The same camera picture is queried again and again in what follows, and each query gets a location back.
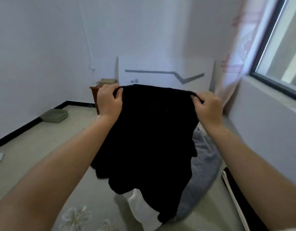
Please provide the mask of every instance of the white board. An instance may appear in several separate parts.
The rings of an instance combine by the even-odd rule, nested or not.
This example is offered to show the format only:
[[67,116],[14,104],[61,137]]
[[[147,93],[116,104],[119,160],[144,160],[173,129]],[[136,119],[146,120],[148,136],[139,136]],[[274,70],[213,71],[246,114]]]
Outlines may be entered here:
[[142,84],[190,91],[210,87],[213,58],[173,58],[159,56],[120,56],[119,84]]

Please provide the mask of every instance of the pink curtain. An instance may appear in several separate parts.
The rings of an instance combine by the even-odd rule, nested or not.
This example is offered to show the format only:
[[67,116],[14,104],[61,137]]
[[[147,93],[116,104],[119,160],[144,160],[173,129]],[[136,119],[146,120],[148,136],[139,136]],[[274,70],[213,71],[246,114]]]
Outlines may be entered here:
[[215,94],[223,106],[232,96],[240,78],[249,73],[262,37],[278,0],[243,0],[233,19],[235,37],[225,60]]

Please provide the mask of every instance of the hand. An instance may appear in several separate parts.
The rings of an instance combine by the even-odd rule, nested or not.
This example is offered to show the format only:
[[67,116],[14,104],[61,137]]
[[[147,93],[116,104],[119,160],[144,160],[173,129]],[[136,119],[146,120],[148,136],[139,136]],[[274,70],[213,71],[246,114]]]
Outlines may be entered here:
[[204,101],[202,104],[198,97],[191,96],[198,120],[209,132],[215,127],[223,125],[222,114],[223,104],[222,101],[214,95],[212,92],[197,93],[198,97]]
[[123,88],[117,91],[116,98],[113,96],[114,90],[118,87],[118,84],[103,85],[98,90],[96,101],[99,107],[100,117],[108,117],[113,124],[117,121],[122,109]]

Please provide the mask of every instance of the green plastic basket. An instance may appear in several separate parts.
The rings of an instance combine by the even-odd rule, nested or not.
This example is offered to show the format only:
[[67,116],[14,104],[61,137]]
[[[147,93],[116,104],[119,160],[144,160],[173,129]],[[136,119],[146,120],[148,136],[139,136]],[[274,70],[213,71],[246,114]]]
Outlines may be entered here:
[[50,109],[42,114],[40,117],[44,122],[60,123],[62,120],[69,116],[67,110],[63,109]]

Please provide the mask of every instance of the tiled floor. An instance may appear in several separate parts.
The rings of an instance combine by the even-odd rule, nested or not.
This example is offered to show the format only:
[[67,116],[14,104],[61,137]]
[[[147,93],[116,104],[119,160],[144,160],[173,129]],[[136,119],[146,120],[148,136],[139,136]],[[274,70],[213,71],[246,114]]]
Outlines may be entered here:
[[[69,117],[60,124],[41,122],[0,147],[0,152],[5,153],[0,162],[0,199],[35,163],[87,127],[96,118],[94,108],[67,106],[65,109],[68,110]],[[224,119],[224,123],[228,128],[233,129],[227,118]],[[85,228],[87,231],[97,230],[105,219],[110,219],[120,231],[143,230],[141,224],[133,217],[126,197],[127,195],[116,195],[110,189],[107,180],[98,180],[94,171],[89,168],[67,200],[61,214],[70,207],[87,205],[87,209],[92,214],[92,219],[88,221]],[[61,214],[53,230],[59,229]],[[235,231],[243,230],[243,227],[219,175],[209,192],[187,219],[178,224],[163,225],[158,230]]]

